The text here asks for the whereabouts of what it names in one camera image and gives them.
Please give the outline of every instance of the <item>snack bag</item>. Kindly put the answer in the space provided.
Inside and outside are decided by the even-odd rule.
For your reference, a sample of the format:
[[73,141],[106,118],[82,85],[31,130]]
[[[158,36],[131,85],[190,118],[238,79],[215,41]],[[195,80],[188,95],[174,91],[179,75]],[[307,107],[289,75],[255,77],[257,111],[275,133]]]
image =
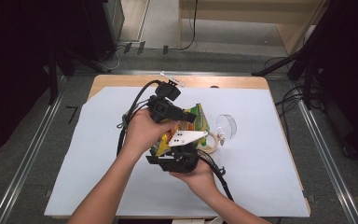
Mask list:
[[[197,115],[194,123],[190,123],[187,121],[180,121],[179,124],[173,129],[167,131],[163,134],[158,142],[150,149],[150,153],[152,156],[161,156],[171,150],[170,146],[168,146],[171,141],[173,135],[176,131],[206,131],[209,132],[209,124],[206,120],[205,114],[202,110],[201,104],[196,104],[196,106],[191,107],[185,112],[190,112],[194,115]],[[194,143],[196,146],[202,145],[206,146],[206,137],[201,138],[197,142]]]

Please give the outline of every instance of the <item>black device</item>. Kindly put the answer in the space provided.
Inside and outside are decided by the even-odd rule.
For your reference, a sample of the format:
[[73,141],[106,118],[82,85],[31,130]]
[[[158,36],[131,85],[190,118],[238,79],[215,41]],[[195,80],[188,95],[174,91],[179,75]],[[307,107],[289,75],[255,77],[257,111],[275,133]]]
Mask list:
[[192,172],[199,161],[198,151],[191,143],[184,146],[171,147],[171,151],[166,155],[172,156],[172,158],[166,159],[157,156],[146,156],[146,158],[150,164],[159,165],[163,171],[183,174]]
[[[147,100],[147,103],[139,106],[139,108],[136,109],[135,107],[137,106],[137,102],[141,95],[144,93],[145,89],[154,83],[158,83],[158,87],[155,90],[156,95],[150,96],[150,98]],[[131,122],[132,116],[145,105],[148,106],[148,109],[151,112],[151,118],[155,122],[162,122],[165,119],[182,120],[191,123],[194,122],[197,117],[196,115],[185,112],[184,109],[172,103],[172,101],[174,101],[181,93],[176,88],[176,85],[177,84],[171,80],[168,83],[161,82],[159,80],[153,80],[148,82],[141,89],[134,102],[132,103],[128,113],[123,115],[123,123],[117,126],[118,128],[122,128],[120,137],[118,139],[117,154],[120,152],[123,145],[125,132],[128,124]],[[146,158],[150,164],[159,165],[163,171],[183,174],[192,172],[197,167],[199,160],[205,161],[213,173],[220,180],[227,197],[231,201],[234,201],[228,189],[227,182],[223,178],[223,175],[226,173],[225,168],[223,167],[222,169],[219,169],[219,167],[214,163],[213,159],[204,151],[198,150],[193,143],[179,147],[171,147],[169,152],[161,155],[160,157],[151,155],[146,156]]]

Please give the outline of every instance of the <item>cable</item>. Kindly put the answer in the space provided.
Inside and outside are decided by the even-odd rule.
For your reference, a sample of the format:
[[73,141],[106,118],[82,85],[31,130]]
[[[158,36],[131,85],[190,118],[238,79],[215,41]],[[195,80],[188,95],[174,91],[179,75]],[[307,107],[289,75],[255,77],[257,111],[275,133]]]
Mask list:
[[206,152],[205,152],[204,150],[202,150],[202,149],[196,148],[196,150],[197,150],[200,154],[202,154],[202,155],[204,155],[206,158],[208,158],[208,160],[210,161],[210,163],[211,163],[214,167],[216,167],[216,168],[218,169],[216,163],[214,162],[214,160],[212,159],[212,157],[211,157],[208,153],[206,153]]
[[188,48],[190,48],[190,46],[193,44],[194,39],[196,37],[196,18],[197,18],[197,6],[199,5],[199,0],[196,0],[196,8],[194,9],[194,19],[193,19],[193,39],[191,40],[190,44],[187,45],[187,47],[182,48],[182,49],[178,49],[178,50],[186,50]]
[[142,109],[143,107],[145,107],[148,103],[157,101],[157,99],[159,99],[159,98],[157,97],[157,98],[155,98],[155,99],[153,99],[153,100],[147,100],[146,103],[144,103],[143,105],[139,106],[139,107],[132,113],[132,115],[131,115],[131,117],[130,117],[130,119],[129,119],[129,123],[130,123],[130,121],[132,120],[133,116],[134,116],[140,109]]
[[102,66],[102,67],[104,67],[104,68],[106,68],[107,70],[114,70],[114,69],[116,69],[116,68],[118,68],[118,66],[120,65],[120,59],[118,58],[118,52],[121,50],[121,49],[124,49],[124,48],[120,48],[120,49],[117,49],[116,50],[116,58],[117,58],[117,64],[116,64],[116,66],[115,67],[107,67],[107,66],[105,66],[105,65],[103,65],[103,64],[101,64],[101,63],[98,63],[100,66]]
[[[193,29],[193,26],[191,25],[191,19],[190,19],[190,7],[188,8],[188,24],[190,25],[191,32],[192,32],[194,35],[196,35],[196,30],[195,30],[195,29]],[[196,48],[199,46],[199,44],[197,43],[197,40],[194,40],[194,41],[196,42],[196,47],[195,47],[195,48],[193,48],[192,50],[196,49]]]
[[202,161],[205,161],[209,167],[212,169],[213,173],[216,175],[216,177],[220,180],[220,183],[222,184],[223,190],[225,191],[227,197],[234,202],[234,199],[231,196],[231,192],[228,189],[228,185],[226,180],[223,178],[222,174],[220,173],[220,171],[216,168],[216,166],[214,166],[213,164],[211,164],[210,162],[208,162],[208,160],[206,160],[205,158],[203,158],[202,156],[198,156],[198,158]]
[[290,105],[288,105],[283,112],[279,115],[279,117],[282,117],[286,112],[288,112],[289,110],[295,108],[295,106],[302,100],[302,98],[299,99],[294,99],[292,100],[292,103]]
[[124,142],[124,137],[126,135],[127,126],[129,125],[129,123],[131,121],[133,110],[135,109],[135,106],[138,103],[139,98],[142,96],[142,94],[144,93],[146,88],[154,83],[160,84],[161,81],[160,80],[152,80],[152,81],[149,81],[148,83],[146,83],[146,85],[144,85],[142,87],[142,89],[139,91],[138,95],[135,97],[135,100],[133,101],[127,115],[123,115],[123,126],[122,126],[122,129],[120,132],[120,137],[118,138],[118,143],[117,143],[117,155],[118,155],[118,153],[120,153],[120,150],[123,147],[123,142]]
[[[286,98],[285,101],[293,100],[292,98],[296,98],[297,96],[301,96],[301,95],[303,95],[303,94],[304,94],[304,93],[299,93],[299,94],[292,95],[292,96]],[[283,103],[283,101],[280,101],[280,102],[275,103],[275,106],[280,105],[281,103]]]
[[287,140],[287,144],[289,145],[289,147],[290,147],[290,133],[289,133],[289,125],[287,124],[287,120],[286,120],[285,113],[283,113],[283,112],[284,112],[284,102],[285,102],[286,96],[287,96],[290,92],[294,91],[295,89],[301,88],[301,87],[303,87],[303,86],[296,86],[296,87],[292,88],[292,89],[291,89],[289,92],[287,92],[287,93],[283,96],[283,98],[282,98],[282,117],[283,117],[283,125],[284,125],[284,129],[286,130],[286,140]]

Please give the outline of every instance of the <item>white sheet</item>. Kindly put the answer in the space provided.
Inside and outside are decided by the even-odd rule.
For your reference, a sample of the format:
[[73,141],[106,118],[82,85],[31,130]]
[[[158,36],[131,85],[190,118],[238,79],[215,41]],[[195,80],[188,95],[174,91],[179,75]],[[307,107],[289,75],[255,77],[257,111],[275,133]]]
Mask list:
[[[116,157],[120,132],[116,126],[140,89],[107,87],[83,106],[46,216],[71,216],[104,175]],[[226,168],[224,178],[236,203],[261,217],[310,215],[268,90],[185,88],[181,92],[174,104],[189,108],[201,103],[212,131],[218,115],[229,114],[237,122],[236,136],[213,154],[215,162]],[[154,88],[147,89],[141,100],[152,94]],[[117,215],[214,217],[216,213],[185,183],[143,156],[133,170]]]

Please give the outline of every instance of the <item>person's right hand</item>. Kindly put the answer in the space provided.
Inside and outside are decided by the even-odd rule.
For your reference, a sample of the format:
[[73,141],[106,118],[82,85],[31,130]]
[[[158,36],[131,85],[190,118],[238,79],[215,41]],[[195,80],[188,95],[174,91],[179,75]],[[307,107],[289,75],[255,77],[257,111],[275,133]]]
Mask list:
[[214,182],[211,168],[202,160],[199,160],[196,169],[194,169],[191,173],[179,174],[170,172],[170,175],[187,183],[191,191],[193,191],[193,193],[202,200],[215,193],[220,193]]

